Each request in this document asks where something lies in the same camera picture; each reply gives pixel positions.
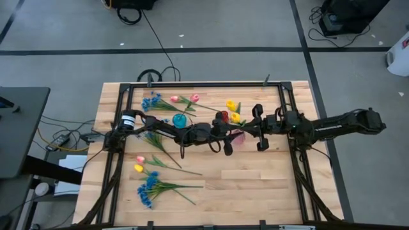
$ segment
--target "white container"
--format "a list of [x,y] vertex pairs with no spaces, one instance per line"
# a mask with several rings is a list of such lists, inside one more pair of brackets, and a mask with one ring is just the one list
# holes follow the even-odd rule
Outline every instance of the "white container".
[[386,63],[390,73],[409,77],[409,32],[386,53]]

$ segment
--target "wooden tabletop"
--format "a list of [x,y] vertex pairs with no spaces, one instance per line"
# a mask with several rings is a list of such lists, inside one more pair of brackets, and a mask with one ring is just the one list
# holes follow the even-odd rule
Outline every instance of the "wooden tabletop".
[[[317,119],[313,96],[307,81],[294,81],[293,92],[300,112],[307,119]],[[96,114],[94,129],[106,132],[114,119],[120,83],[105,83],[102,89],[100,104]],[[264,116],[273,114],[280,106],[276,89],[271,87],[228,87],[228,88],[137,88],[134,91],[132,108],[141,109],[143,97],[150,97],[155,90],[161,93],[164,100],[170,96],[189,97],[193,93],[201,96],[199,104],[218,110],[226,109],[226,100],[232,99],[242,103],[242,119],[252,119],[251,109],[255,104],[262,104]],[[175,104],[179,109],[184,104]],[[215,112],[194,106],[197,117],[191,117],[194,123],[211,123]],[[149,111],[147,114],[171,120],[175,112]],[[145,208],[137,195],[137,188],[144,177],[134,169],[136,156],[151,159],[152,154],[168,166],[175,166],[169,158],[158,149],[136,137],[128,137],[125,148],[125,159],[122,168],[120,191],[116,208],[115,226],[146,226],[147,221],[154,221],[155,226],[201,226],[201,225],[253,225],[259,220],[267,224],[301,224],[300,208],[295,188],[295,179],[289,147],[285,135],[266,136],[270,148],[258,152],[258,139],[246,135],[242,145],[233,145],[234,153],[227,157],[214,153],[208,145],[191,146],[185,149],[185,158],[180,158],[180,147],[173,140],[164,137],[163,145],[171,156],[178,161],[184,170],[203,174],[202,176],[186,174],[152,165],[146,168],[158,171],[162,181],[180,185],[203,186],[203,188],[181,188],[179,191],[193,200],[196,205],[186,201],[175,192],[161,194],[153,202],[153,209]],[[326,152],[322,142],[315,148]],[[90,145],[88,158],[102,148],[101,142]],[[317,194],[331,209],[334,215],[343,218],[332,170],[326,156],[314,150],[307,152]],[[103,152],[90,161],[82,177],[73,223],[80,221],[91,209],[101,192],[107,153]],[[312,209],[307,192],[304,190],[309,218]],[[108,197],[104,221],[107,221],[111,198]]]

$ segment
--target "floor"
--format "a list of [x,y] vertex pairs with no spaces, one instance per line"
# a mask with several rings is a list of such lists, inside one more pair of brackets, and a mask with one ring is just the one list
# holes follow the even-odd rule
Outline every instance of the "floor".
[[[159,0],[146,15],[164,47],[172,49],[183,81],[255,81],[270,74],[270,80],[310,81],[321,116],[378,111],[387,129],[337,138],[341,168],[334,170],[342,172],[354,221],[409,226],[409,79],[385,67],[385,51],[406,33],[409,1],[390,0],[370,32],[342,52],[307,36],[316,27],[308,20],[310,9],[322,2]],[[2,27],[0,85],[50,87],[44,114],[52,118],[93,119],[103,82],[135,81],[147,68],[169,66],[144,19],[126,26],[99,0],[2,0]],[[352,38],[339,36],[336,42]],[[164,78],[173,80],[171,72]],[[59,130],[40,128],[46,137]],[[42,157],[43,151],[34,144],[30,154]],[[74,207],[41,203],[34,222],[55,226]]]

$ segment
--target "yellow tulip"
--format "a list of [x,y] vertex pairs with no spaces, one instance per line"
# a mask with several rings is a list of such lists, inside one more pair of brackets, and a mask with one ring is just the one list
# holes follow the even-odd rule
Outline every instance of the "yellow tulip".
[[228,107],[228,109],[229,109],[231,112],[236,112],[236,110],[237,110],[237,104],[236,104],[234,101],[232,101],[232,100],[228,100],[228,101],[226,102],[226,106]]
[[233,123],[239,123],[240,122],[240,114],[238,114],[237,112],[234,112],[231,114],[231,122]]
[[143,173],[143,166],[136,164],[134,167],[137,172]]

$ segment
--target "table leg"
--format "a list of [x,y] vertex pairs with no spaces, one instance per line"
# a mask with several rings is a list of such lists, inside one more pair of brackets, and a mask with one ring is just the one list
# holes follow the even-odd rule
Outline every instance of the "table leg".
[[22,172],[44,176],[76,185],[81,184],[82,178],[81,172],[68,169],[66,167],[61,167],[31,156],[27,156]]

